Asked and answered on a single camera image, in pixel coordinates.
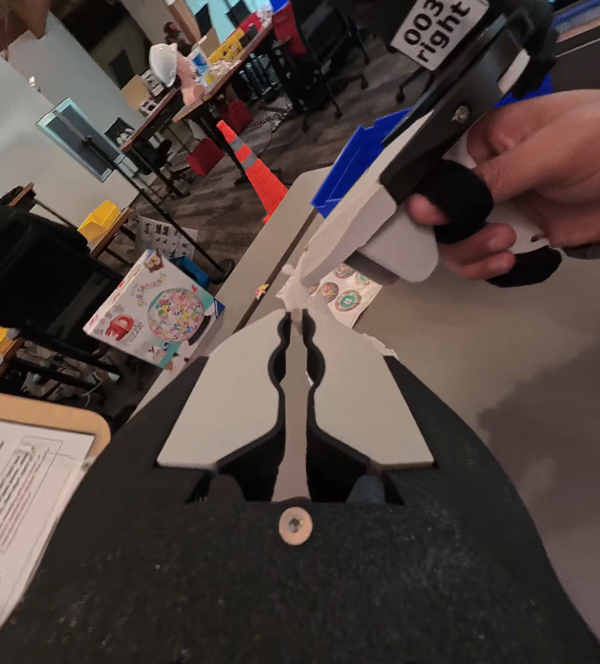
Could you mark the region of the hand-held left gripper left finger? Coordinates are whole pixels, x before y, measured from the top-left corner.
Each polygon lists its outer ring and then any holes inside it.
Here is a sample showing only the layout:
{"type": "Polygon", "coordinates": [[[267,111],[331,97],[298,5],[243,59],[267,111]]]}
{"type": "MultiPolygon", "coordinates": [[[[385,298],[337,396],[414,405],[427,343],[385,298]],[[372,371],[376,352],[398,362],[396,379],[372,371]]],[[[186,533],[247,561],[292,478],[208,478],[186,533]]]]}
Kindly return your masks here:
{"type": "Polygon", "coordinates": [[[274,310],[201,358],[156,462],[233,477],[248,501],[270,502],[285,455],[286,350],[291,316],[274,310]]]}

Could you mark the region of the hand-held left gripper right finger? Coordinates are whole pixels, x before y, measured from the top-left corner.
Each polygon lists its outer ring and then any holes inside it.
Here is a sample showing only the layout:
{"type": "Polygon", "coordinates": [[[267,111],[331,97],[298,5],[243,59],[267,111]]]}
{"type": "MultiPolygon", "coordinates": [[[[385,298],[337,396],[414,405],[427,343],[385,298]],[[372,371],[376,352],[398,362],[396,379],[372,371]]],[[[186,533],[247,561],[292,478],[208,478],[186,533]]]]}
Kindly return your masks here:
{"type": "Polygon", "coordinates": [[[307,350],[307,486],[315,502],[345,502],[361,477],[436,461],[404,390],[410,371],[372,336],[327,311],[303,311],[307,350]]]}

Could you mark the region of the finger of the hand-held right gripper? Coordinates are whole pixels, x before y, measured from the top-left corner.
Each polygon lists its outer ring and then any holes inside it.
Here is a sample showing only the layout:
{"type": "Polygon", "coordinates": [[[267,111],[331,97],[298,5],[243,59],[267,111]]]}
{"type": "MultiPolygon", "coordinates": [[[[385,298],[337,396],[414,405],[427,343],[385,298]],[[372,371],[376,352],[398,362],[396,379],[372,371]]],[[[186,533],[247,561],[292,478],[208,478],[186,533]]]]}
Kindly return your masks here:
{"type": "Polygon", "coordinates": [[[382,150],[330,212],[299,259],[299,281],[312,286],[341,263],[381,284],[422,282],[438,262],[438,240],[413,219],[407,200],[457,142],[459,128],[435,108],[404,119],[401,132],[382,150]]]}

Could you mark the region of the single white jigsaw piece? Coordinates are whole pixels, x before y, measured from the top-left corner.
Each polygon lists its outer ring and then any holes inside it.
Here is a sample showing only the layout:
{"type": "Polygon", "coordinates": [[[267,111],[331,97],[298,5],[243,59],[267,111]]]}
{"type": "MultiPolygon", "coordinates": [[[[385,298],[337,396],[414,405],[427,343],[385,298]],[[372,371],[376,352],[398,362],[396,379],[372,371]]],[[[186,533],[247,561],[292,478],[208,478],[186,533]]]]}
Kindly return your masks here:
{"type": "Polygon", "coordinates": [[[292,327],[303,339],[304,319],[311,304],[310,296],[307,288],[301,283],[298,267],[285,264],[281,269],[281,273],[287,277],[287,281],[279,292],[278,298],[283,302],[286,312],[290,315],[292,327]]]}

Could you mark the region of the puzzle instruction leaflet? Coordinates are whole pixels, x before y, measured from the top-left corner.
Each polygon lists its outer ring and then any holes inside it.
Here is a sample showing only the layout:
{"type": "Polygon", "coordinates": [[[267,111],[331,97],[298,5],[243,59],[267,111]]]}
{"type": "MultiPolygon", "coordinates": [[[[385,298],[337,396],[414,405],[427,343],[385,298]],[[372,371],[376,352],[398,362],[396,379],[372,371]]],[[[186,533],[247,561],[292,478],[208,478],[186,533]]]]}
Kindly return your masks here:
{"type": "MultiPolygon", "coordinates": [[[[287,281],[287,277],[281,275],[283,283],[275,293],[277,298],[287,281]]],[[[305,287],[311,302],[306,316],[317,324],[326,323],[332,316],[346,328],[353,328],[382,289],[372,278],[345,263],[305,287]]]]}

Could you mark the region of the white puzzle box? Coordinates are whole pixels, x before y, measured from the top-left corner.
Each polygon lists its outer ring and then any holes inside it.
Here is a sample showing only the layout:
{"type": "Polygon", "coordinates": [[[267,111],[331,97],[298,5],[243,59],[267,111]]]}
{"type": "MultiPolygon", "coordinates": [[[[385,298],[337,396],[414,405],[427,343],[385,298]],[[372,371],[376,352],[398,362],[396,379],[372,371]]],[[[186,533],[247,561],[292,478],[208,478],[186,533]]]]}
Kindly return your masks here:
{"type": "Polygon", "coordinates": [[[197,353],[224,306],[157,250],[146,250],[83,331],[159,369],[197,353]]]}

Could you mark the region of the person's right hand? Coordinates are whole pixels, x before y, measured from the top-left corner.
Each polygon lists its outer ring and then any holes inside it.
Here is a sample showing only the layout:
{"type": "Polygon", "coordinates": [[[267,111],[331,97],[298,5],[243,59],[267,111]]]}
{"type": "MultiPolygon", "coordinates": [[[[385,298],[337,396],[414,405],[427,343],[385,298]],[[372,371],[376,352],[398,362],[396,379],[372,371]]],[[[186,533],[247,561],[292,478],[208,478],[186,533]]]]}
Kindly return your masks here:
{"type": "Polygon", "coordinates": [[[515,204],[551,248],[600,258],[600,89],[506,105],[467,133],[495,205],[515,204]]]}

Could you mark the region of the orange traffic cone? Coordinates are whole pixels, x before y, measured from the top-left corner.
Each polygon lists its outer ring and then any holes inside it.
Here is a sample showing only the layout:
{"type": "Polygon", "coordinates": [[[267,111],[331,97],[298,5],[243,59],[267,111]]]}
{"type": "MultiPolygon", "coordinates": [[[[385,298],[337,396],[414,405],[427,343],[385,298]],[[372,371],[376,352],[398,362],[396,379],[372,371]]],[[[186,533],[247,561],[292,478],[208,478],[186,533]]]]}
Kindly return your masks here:
{"type": "Polygon", "coordinates": [[[217,128],[235,154],[238,164],[244,170],[246,178],[262,202],[266,211],[263,222],[266,223],[287,195],[288,188],[225,121],[220,120],[217,128]]]}

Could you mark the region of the black office chair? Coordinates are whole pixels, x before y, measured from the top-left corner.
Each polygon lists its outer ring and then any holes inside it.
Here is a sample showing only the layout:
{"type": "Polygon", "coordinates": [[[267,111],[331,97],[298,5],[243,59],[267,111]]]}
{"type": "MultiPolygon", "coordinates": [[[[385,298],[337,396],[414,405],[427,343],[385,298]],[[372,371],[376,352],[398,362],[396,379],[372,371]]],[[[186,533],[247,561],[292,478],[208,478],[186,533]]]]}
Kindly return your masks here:
{"type": "Polygon", "coordinates": [[[369,80],[365,69],[371,59],[352,19],[346,17],[333,1],[294,1],[296,27],[307,51],[325,99],[334,107],[334,117],[340,120],[343,112],[337,95],[349,84],[358,82],[361,90],[367,90],[369,80]],[[364,65],[358,73],[343,74],[347,57],[352,49],[358,49],[364,65]]]}

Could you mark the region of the blue tote bag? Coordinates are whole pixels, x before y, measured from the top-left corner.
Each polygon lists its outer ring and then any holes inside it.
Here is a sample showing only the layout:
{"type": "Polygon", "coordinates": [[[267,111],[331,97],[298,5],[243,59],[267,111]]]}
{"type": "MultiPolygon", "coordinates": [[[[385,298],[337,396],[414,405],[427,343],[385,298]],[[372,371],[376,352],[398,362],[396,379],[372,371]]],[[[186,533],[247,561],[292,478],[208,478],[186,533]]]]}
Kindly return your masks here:
{"type": "Polygon", "coordinates": [[[171,262],[182,270],[186,275],[191,277],[191,279],[201,286],[203,289],[207,289],[211,284],[210,277],[207,273],[201,269],[197,264],[190,260],[187,256],[179,256],[172,258],[171,262]]]}

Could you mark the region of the red plastic box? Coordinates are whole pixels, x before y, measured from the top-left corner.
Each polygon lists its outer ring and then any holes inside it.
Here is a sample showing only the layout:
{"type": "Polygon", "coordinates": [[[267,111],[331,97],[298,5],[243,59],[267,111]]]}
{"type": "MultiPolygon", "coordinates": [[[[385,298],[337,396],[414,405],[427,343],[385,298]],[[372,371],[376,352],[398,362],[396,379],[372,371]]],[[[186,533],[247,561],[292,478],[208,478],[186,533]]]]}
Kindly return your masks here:
{"type": "Polygon", "coordinates": [[[201,139],[188,154],[185,161],[198,177],[207,176],[224,157],[220,146],[211,138],[201,139]]]}

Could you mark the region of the printed picture sheet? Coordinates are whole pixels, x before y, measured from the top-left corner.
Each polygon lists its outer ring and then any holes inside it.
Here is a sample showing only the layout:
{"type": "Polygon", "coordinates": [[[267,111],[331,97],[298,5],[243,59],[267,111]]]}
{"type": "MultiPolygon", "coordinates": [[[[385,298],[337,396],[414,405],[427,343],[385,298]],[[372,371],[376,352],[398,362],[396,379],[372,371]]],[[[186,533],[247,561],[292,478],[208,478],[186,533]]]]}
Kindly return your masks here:
{"type": "Polygon", "coordinates": [[[129,227],[135,234],[135,249],[138,252],[157,250],[169,260],[194,258],[194,245],[168,222],[136,214],[130,219],[129,227]]]}

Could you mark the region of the wooden table black legs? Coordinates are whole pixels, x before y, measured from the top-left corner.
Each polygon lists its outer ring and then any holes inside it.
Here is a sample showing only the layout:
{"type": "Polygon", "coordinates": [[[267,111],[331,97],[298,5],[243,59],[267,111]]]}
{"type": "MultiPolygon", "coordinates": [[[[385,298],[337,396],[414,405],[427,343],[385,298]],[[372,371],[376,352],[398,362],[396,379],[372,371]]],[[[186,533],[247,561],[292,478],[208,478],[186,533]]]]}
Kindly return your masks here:
{"type": "Polygon", "coordinates": [[[237,57],[229,62],[229,67],[223,75],[221,75],[211,87],[200,87],[199,95],[192,104],[185,104],[178,110],[172,117],[166,111],[169,105],[176,102],[181,96],[180,89],[170,88],[164,95],[161,101],[155,105],[151,114],[145,119],[144,123],[123,143],[119,146],[121,153],[128,155],[130,152],[135,153],[135,144],[139,139],[146,139],[152,133],[157,131],[158,127],[165,126],[165,123],[159,121],[159,118],[171,123],[182,122],[187,119],[193,119],[199,123],[206,133],[221,146],[225,154],[235,164],[240,176],[236,179],[236,185],[250,186],[245,170],[238,162],[236,154],[231,147],[225,142],[224,137],[221,135],[216,126],[216,119],[210,109],[210,103],[214,98],[224,89],[230,80],[250,62],[250,56],[257,52],[268,54],[272,45],[273,25],[269,20],[262,24],[262,28],[258,31],[253,40],[242,50],[237,57]]]}
{"type": "Polygon", "coordinates": [[[130,217],[135,212],[134,208],[127,207],[119,213],[119,216],[114,221],[111,228],[109,228],[106,233],[98,239],[96,245],[90,249],[89,255],[92,258],[99,258],[103,253],[110,255],[112,258],[120,262],[126,267],[132,267],[133,263],[127,259],[120,256],[114,250],[110,248],[111,243],[116,238],[118,234],[124,235],[133,247],[136,247],[137,237],[136,234],[127,226],[129,223],[130,217]]]}

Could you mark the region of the white hard hat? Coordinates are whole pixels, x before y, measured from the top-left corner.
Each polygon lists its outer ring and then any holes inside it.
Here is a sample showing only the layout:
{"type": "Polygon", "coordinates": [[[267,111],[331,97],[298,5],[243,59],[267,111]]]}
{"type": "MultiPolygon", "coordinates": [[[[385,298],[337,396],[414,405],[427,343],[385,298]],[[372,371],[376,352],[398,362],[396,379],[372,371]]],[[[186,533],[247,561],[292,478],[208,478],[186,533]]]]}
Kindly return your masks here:
{"type": "Polygon", "coordinates": [[[173,87],[178,72],[178,45],[159,43],[148,51],[149,68],[155,79],[165,87],[173,87]]]}

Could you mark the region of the glass panel on stand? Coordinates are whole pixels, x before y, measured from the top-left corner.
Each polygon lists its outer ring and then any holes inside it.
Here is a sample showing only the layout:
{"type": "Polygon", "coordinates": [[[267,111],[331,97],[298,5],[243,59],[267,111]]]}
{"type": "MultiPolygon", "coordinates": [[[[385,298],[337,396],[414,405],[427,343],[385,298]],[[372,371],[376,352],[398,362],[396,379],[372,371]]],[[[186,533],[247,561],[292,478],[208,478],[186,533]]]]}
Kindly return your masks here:
{"type": "Polygon", "coordinates": [[[194,247],[209,264],[206,273],[211,283],[219,285],[225,282],[235,268],[232,260],[216,261],[213,257],[181,227],[172,215],[163,209],[155,199],[156,193],[149,193],[135,180],[133,163],[121,147],[99,131],[79,107],[67,98],[50,110],[37,122],[38,128],[59,145],[75,161],[80,162],[100,182],[104,182],[113,172],[118,172],[132,185],[140,196],[150,204],[163,221],[171,225],[179,235],[194,247]]]}

